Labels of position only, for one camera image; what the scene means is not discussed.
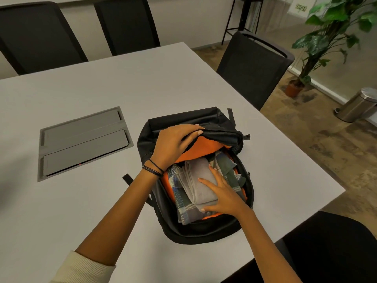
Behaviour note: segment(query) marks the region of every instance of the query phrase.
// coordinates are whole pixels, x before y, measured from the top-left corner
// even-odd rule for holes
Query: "white wall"
[[[200,47],[221,42],[233,0],[148,0],[162,46],[185,42]],[[237,0],[230,26],[239,22]],[[110,57],[101,25],[90,1],[59,4],[89,61]],[[0,79],[17,76],[0,54]]]

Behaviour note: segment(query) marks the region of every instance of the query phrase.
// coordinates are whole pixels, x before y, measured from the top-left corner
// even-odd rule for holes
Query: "terracotta pot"
[[[296,97],[305,86],[294,85],[295,80],[291,80],[286,86],[285,94],[289,97]]]

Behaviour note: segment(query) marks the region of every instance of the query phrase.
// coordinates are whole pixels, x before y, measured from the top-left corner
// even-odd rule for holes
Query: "gray floor box cover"
[[[133,145],[120,107],[43,128],[38,181]]]

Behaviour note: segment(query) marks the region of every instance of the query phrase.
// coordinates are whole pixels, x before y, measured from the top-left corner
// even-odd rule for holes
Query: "black string bracelet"
[[[147,167],[146,165],[143,165],[143,169],[146,170],[146,171],[148,171],[148,172],[150,172],[150,173],[152,173],[153,175],[156,175],[156,176],[160,177],[160,178],[163,176],[163,174],[160,174],[159,172],[157,172],[157,171],[155,171],[155,170]]]
[[[155,164],[155,162],[153,162],[151,159],[149,159],[149,161],[156,167],[156,168],[158,168],[160,171],[161,171],[161,173],[164,173],[164,170],[163,169],[161,169],[159,166],[157,166],[156,164]]]

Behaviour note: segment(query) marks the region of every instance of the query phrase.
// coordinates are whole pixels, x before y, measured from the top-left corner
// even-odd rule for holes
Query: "backpack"
[[[214,140],[230,147],[227,148],[227,153],[237,164],[238,172],[246,178],[243,189],[247,197],[246,204],[252,208],[254,189],[250,180],[250,173],[245,170],[245,167],[237,157],[237,154],[242,150],[243,141],[249,140],[250,135],[244,136],[237,131],[231,109],[228,109],[228,114],[229,118],[217,107],[212,107],[149,119],[144,125],[137,142],[142,164],[152,156],[158,134],[162,129],[178,124],[199,124],[205,128],[200,137]],[[194,146],[196,139],[186,148],[185,152]],[[123,179],[129,185],[132,182],[132,178],[128,174]],[[154,208],[165,235],[179,244],[213,242],[227,237],[241,228],[238,220],[227,214],[182,225],[177,219],[176,205],[170,199],[160,179],[153,186],[146,203]]]

